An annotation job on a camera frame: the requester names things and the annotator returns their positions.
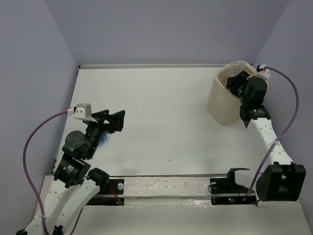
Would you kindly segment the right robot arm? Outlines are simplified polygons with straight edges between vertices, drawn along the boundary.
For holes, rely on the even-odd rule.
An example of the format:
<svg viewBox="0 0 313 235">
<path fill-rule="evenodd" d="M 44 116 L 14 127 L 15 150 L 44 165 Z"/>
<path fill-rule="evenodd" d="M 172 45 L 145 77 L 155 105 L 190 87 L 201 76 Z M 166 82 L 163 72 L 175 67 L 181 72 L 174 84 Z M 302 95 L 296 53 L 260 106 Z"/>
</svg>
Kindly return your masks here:
<svg viewBox="0 0 313 235">
<path fill-rule="evenodd" d="M 242 71 L 226 80 L 226 88 L 240 100 L 240 118 L 256 138 L 264 155 L 254 173 L 247 195 L 255 193 L 260 201 L 297 201 L 305 180 L 306 169 L 296 164 L 280 140 L 293 124 L 299 109 L 281 134 L 276 134 L 271 116 L 263 105 L 269 77 L 274 68 L 262 66 L 253 75 Z"/>
</svg>

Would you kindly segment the clear bottle large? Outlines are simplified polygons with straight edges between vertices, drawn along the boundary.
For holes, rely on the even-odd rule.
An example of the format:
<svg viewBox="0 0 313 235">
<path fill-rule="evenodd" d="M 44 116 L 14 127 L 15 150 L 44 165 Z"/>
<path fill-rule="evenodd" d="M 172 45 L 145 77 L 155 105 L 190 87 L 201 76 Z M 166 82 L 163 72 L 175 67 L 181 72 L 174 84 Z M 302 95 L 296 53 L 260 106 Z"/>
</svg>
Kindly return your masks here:
<svg viewBox="0 0 313 235">
<path fill-rule="evenodd" d="M 229 76 L 230 77 L 237 76 L 245 69 L 245 66 L 246 65 L 243 61 L 240 61 L 240 60 L 232 61 L 229 64 L 229 69 L 228 69 Z"/>
</svg>

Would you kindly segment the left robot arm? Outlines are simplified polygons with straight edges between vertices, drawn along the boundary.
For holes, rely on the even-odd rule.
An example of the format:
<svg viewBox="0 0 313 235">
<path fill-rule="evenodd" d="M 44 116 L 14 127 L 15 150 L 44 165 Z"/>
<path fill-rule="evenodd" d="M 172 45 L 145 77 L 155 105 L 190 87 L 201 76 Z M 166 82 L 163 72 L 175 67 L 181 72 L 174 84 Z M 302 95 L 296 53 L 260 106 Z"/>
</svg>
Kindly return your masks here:
<svg viewBox="0 0 313 235">
<path fill-rule="evenodd" d="M 88 160 L 92 159 L 99 143 L 106 134 L 120 132 L 124 126 L 124 110 L 110 114 L 108 110 L 92 113 L 89 104 L 77 104 L 72 108 L 54 114 L 31 133 L 34 134 L 50 120 L 61 116 L 73 116 L 87 125 L 85 132 L 72 131 L 62 147 L 63 156 L 54 174 L 45 199 L 41 199 L 34 186 L 26 165 L 26 151 L 30 143 L 25 143 L 22 164 L 25 176 L 38 200 L 39 210 L 30 224 L 17 231 L 19 235 L 63 235 L 72 221 L 78 222 L 84 206 L 100 193 L 109 190 L 113 196 L 109 200 L 115 206 L 123 205 L 118 190 L 110 184 L 110 176 L 99 168 L 91 168 Z"/>
</svg>

